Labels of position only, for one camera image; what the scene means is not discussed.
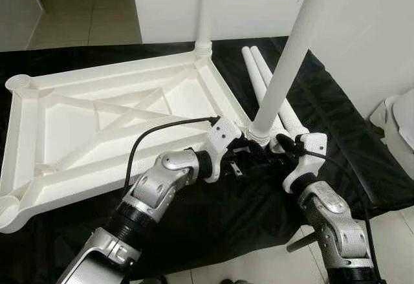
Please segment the white plastic chair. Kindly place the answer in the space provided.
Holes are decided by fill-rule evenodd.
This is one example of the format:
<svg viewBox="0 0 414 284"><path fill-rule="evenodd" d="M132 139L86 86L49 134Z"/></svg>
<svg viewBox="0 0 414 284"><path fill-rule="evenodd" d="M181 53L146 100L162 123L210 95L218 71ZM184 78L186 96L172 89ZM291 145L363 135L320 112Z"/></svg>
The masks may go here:
<svg viewBox="0 0 414 284"><path fill-rule="evenodd" d="M381 140L393 150L414 153L414 92L389 96L369 115L369 122L382 132Z"/></svg>

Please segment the white tapered plastic table leg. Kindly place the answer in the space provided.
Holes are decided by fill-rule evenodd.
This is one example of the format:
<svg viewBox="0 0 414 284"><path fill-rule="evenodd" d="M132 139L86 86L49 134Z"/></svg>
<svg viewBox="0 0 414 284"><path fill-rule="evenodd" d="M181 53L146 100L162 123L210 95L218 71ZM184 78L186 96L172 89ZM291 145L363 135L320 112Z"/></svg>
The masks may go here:
<svg viewBox="0 0 414 284"><path fill-rule="evenodd" d="M198 0L198 9L194 54L198 58L207 58L212 52L211 0Z"/></svg>
<svg viewBox="0 0 414 284"><path fill-rule="evenodd" d="M246 138L265 147L271 140L271 129L279 109L310 50L314 29L321 24L323 9L328 0L303 0L294 21L287 44L282 50L272 79L263 98L258 101L254 121L246 130Z"/></svg>
<svg viewBox="0 0 414 284"><path fill-rule="evenodd" d="M261 77L260 68L257 66L257 62L254 59L254 53L250 47L241 48L241 54L245 60L246 70L248 71L250 83L254 89L254 94L256 95L256 100L258 103L261 103L267 92L267 85ZM272 107L271 105L266 105L266 111L270 111L274 116L273 124L268 132L268 136L271 138L265 147L261 145L262 148L267 148L275 154L282 153L284 154L284 149L279 145L276 136L278 134L287 134L288 131L283 127L281 119L278 116L278 108Z"/></svg>
<svg viewBox="0 0 414 284"><path fill-rule="evenodd" d="M272 71L270 71L269 66L263 58L263 55L260 53L258 47L250 48L252 53L252 59L256 62L257 68L260 71L261 80L264 83L270 83L272 79ZM304 135L310 133L310 131L305 127L301 120L299 120L298 115L293 110L293 107L290 105L290 102L287 98L284 98L282 106L278 111L279 122L281 122L281 128L286 131L287 136L295 137L298 135Z"/></svg>

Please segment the black table cloth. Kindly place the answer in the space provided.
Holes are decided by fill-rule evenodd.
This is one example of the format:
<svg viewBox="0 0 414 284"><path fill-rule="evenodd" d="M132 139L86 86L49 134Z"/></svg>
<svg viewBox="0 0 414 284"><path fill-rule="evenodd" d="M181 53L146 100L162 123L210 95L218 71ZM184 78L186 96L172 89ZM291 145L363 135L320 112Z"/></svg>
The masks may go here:
<svg viewBox="0 0 414 284"><path fill-rule="evenodd" d="M192 48L192 42L177 42L0 52L0 163L12 101L4 86L9 77L61 73ZM356 208L357 219L363 219L364 192L369 192L372 216L412 205L412 178L313 54L303 62L288 100L305 126L329 136L335 166L326 163L320 178ZM261 165L243 171L242 180L225 175L213 184L186 187L128 278L155 278L284 245L305 222L295 198L276 180L286 172ZM0 284L55 284L118 199L116 192L104 193L33 216L15 233L0 233Z"/></svg>

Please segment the white plastic children table top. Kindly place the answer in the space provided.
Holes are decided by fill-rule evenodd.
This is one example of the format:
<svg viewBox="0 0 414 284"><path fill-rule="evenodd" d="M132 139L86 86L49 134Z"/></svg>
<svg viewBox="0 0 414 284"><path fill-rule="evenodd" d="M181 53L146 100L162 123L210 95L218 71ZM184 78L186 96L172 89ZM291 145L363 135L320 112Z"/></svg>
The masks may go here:
<svg viewBox="0 0 414 284"><path fill-rule="evenodd" d="M194 51L59 73L18 74L0 169L0 233L36 214L120 190L166 151L204 150L207 116L251 124L215 60ZM145 139L132 160L133 143Z"/></svg>

